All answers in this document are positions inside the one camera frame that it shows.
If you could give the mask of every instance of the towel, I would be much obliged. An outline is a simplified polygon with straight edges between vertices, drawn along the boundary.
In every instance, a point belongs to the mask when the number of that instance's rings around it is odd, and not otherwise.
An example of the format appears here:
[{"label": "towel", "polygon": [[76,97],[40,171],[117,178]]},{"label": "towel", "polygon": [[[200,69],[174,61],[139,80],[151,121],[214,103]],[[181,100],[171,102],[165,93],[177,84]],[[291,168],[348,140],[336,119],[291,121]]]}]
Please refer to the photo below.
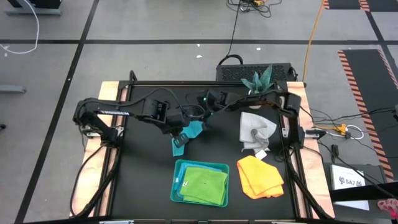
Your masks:
[{"label": "towel", "polygon": [[[186,134],[189,139],[196,138],[202,131],[203,131],[203,122],[201,121],[191,121],[188,127],[184,127],[181,134]],[[173,149],[173,156],[182,156],[184,155],[185,145],[181,147],[177,147],[174,144],[174,138],[172,138],[172,149]]]},{"label": "towel", "polygon": [[180,194],[185,201],[222,205],[227,177],[224,172],[187,167]]},{"label": "towel", "polygon": [[180,194],[180,190],[181,190],[181,186],[182,186],[182,182],[183,182],[182,180],[184,178],[185,170],[188,167],[201,167],[201,168],[204,168],[204,169],[209,169],[209,170],[214,170],[214,171],[221,171],[219,169],[214,169],[212,167],[198,165],[198,164],[192,164],[192,163],[189,163],[189,162],[181,163],[181,167],[180,167],[180,170],[178,172],[178,175],[177,175],[177,177],[174,180],[174,182],[176,184],[174,184],[174,188],[173,188],[173,190],[175,190],[177,192],[177,195],[180,196],[180,197],[183,197],[183,195]]},{"label": "towel", "polygon": [[276,167],[254,156],[246,156],[236,163],[243,192],[251,199],[278,197],[284,194],[284,181]]},{"label": "towel", "polygon": [[269,151],[269,137],[276,130],[276,124],[262,116],[252,113],[241,113],[239,140],[243,142],[243,150],[253,149],[254,153],[261,150]]}]

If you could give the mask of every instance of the teal tray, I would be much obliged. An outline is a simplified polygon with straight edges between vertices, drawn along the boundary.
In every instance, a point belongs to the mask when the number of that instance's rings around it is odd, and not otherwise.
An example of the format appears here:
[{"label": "teal tray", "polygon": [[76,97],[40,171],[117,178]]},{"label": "teal tray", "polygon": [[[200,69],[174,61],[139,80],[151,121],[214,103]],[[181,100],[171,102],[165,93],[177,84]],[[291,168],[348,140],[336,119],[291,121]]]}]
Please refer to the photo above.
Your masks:
[{"label": "teal tray", "polygon": [[[187,201],[184,201],[183,198],[181,198],[180,196],[177,195],[176,191],[173,190],[174,189],[174,185],[176,184],[175,183],[175,179],[178,176],[178,172],[180,171],[181,164],[184,163],[184,162],[189,162],[191,164],[198,164],[198,165],[202,165],[202,166],[208,166],[208,167],[212,167],[212,168],[215,168],[215,169],[219,169],[219,170],[221,170],[222,172],[224,172],[224,173],[226,173],[228,175],[228,177],[226,179],[226,185],[225,185],[224,204],[222,204],[222,205],[210,205],[210,204],[207,204],[207,203],[200,203],[200,202],[187,202]],[[212,162],[188,161],[188,160],[184,160],[184,159],[179,159],[179,160],[175,161],[172,192],[170,194],[170,199],[173,202],[195,203],[195,204],[199,204],[199,205],[225,207],[228,204],[228,189],[229,189],[229,166],[227,164],[217,164],[217,163],[212,163]]]}]

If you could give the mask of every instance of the wooden board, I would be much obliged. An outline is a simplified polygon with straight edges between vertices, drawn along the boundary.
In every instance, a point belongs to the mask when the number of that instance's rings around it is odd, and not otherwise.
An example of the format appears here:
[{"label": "wooden board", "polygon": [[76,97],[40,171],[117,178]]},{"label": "wooden board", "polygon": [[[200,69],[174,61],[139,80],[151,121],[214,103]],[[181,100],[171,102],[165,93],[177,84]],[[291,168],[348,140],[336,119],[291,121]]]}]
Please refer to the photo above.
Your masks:
[{"label": "wooden board", "polygon": [[[310,113],[310,106],[308,104],[307,94],[305,93],[304,84],[302,82],[287,82],[288,91],[301,97],[301,107]],[[310,115],[300,110],[299,113],[300,125],[304,129],[312,128],[313,123]],[[304,146],[319,152],[319,147],[316,139],[305,139]],[[331,217],[335,217],[333,205],[330,200],[329,188],[326,182],[325,171],[323,170],[322,158],[316,152],[308,149],[301,149],[301,160],[304,169],[305,181],[307,182],[307,189],[313,195],[315,200],[324,209],[324,211]],[[294,156],[292,162],[296,169]],[[303,195],[300,189],[296,186],[298,206],[300,209],[300,216],[305,218],[305,207]],[[317,214],[312,210],[314,218],[318,218]]]},{"label": "wooden board", "polygon": [[[119,87],[119,82],[103,82],[101,90],[99,92],[98,99],[116,100],[116,97],[118,95],[118,87]],[[126,93],[127,93],[126,90],[122,92],[121,96],[122,101],[126,99]],[[111,125],[113,116],[98,115],[98,117],[101,118],[101,120],[108,126]],[[118,117],[116,120],[116,125],[120,124],[121,124],[121,118]],[[86,161],[86,159],[99,148],[100,143],[101,140],[99,137],[94,137],[87,141],[83,162]],[[72,203],[73,211],[76,214],[79,213],[86,206],[86,204],[90,201],[93,194],[97,191],[100,185],[100,178],[104,165],[105,152],[106,152],[106,147],[100,149],[100,152],[98,152],[97,155],[91,158],[90,161],[87,162],[86,166],[81,171]],[[112,167],[115,152],[116,149],[112,149],[111,158],[109,160],[109,169]],[[106,214],[106,209],[108,207],[108,198],[109,198],[109,186],[110,184],[108,185],[108,188],[105,190],[103,194],[101,210],[99,212],[100,215]]]}]

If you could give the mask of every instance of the orange and black stripe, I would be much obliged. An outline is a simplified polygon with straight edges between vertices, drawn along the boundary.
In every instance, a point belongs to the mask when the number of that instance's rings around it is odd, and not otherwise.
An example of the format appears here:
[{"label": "orange and black stripe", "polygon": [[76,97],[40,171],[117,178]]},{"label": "orange and black stripe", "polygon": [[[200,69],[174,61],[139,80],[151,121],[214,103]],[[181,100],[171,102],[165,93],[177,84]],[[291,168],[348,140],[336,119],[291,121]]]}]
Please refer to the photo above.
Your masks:
[{"label": "orange and black stripe", "polygon": [[323,1],[323,7],[324,7],[325,9],[330,9],[329,0],[324,0],[324,1]]},{"label": "orange and black stripe", "polygon": [[[367,113],[368,109],[366,109],[366,104],[363,101],[361,96],[361,92],[359,91],[358,84],[355,81],[355,77],[353,75],[353,71],[348,63],[347,57],[342,50],[338,51],[338,56],[340,58],[341,64],[343,65],[344,72],[347,76],[349,86],[353,91],[353,95],[358,106],[358,109],[361,113]],[[371,138],[373,148],[376,152],[377,158],[379,159],[380,165],[383,167],[384,174],[386,175],[387,181],[394,181],[394,175],[391,171],[391,167],[388,163],[388,159],[386,157],[386,153],[384,152],[383,146],[380,143],[380,139],[377,135],[376,130],[374,129],[372,119],[368,114],[362,114],[362,120],[365,123],[365,127],[368,130],[369,137]]]},{"label": "orange and black stripe", "polygon": [[381,56],[381,59],[383,60],[384,65],[385,65],[386,68],[387,68],[388,74],[390,75],[390,77],[391,77],[391,79],[392,79],[392,82],[394,83],[394,85],[396,86],[396,88],[397,88],[397,90],[398,90],[397,78],[396,78],[395,75],[393,74],[393,72],[392,72],[392,70],[391,70],[391,68],[390,68],[390,65],[389,65],[388,62],[387,62],[387,59],[384,57],[384,54],[381,52],[381,50],[377,50],[377,51],[379,51],[379,54],[380,54],[380,56]]},{"label": "orange and black stripe", "polygon": [[369,8],[369,4],[368,4],[367,0],[358,0],[358,1],[359,1],[359,5],[361,6],[362,10],[370,12],[370,8]]}]

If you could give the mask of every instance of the white cloth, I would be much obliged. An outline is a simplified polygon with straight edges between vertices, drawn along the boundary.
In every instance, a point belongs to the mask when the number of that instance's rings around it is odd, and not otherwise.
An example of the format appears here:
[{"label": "white cloth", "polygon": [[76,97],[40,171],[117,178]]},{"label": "white cloth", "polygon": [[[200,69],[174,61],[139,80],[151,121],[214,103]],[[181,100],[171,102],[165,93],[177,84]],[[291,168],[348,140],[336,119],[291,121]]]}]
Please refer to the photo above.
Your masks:
[{"label": "white cloth", "polygon": [[253,149],[254,153],[261,150],[269,151],[269,137],[276,130],[276,124],[267,118],[252,113],[241,113],[241,130],[239,140],[243,142],[243,150]]}]

